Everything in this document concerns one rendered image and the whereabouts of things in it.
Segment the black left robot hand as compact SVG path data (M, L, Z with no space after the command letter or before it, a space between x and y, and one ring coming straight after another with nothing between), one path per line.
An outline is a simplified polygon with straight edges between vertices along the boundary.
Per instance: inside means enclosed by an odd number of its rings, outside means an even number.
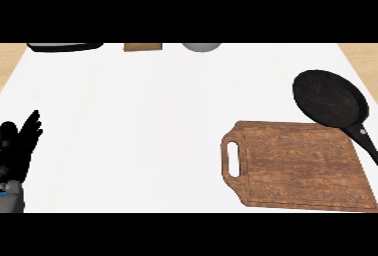
M31 155L42 134L39 112L32 111L22 128L5 121L0 124L0 183L23 182Z

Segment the brown wooden cutting board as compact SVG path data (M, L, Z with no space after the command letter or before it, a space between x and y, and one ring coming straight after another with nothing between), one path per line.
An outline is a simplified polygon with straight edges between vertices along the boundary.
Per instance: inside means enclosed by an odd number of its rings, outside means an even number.
M237 145L239 174L221 175L243 205L378 213L347 135L316 123L239 121L223 144Z

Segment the black frying pan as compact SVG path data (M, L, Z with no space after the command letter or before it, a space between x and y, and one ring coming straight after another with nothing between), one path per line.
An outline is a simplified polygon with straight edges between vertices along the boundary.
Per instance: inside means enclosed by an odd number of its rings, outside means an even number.
M292 95L304 115L323 126L338 128L378 165L378 149L363 126L369 105L351 82L329 71L307 70L293 78Z

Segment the black flat appliance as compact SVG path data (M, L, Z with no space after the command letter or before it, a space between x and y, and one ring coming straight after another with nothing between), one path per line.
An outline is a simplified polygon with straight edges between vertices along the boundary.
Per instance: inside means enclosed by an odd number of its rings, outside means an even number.
M97 49L101 43L28 43L34 52L73 52Z

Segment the brown wooden block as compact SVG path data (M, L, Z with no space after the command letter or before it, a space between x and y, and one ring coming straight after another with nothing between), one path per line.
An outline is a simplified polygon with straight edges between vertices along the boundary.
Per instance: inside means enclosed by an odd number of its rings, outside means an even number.
M162 44L161 43L125 43L124 44L124 51L153 51L161 50Z

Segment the grey round object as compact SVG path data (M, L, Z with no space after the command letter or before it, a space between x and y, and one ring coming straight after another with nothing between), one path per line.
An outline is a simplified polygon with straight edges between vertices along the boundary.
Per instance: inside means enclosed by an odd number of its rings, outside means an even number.
M193 52L209 52L218 48L220 43L184 43L183 46Z

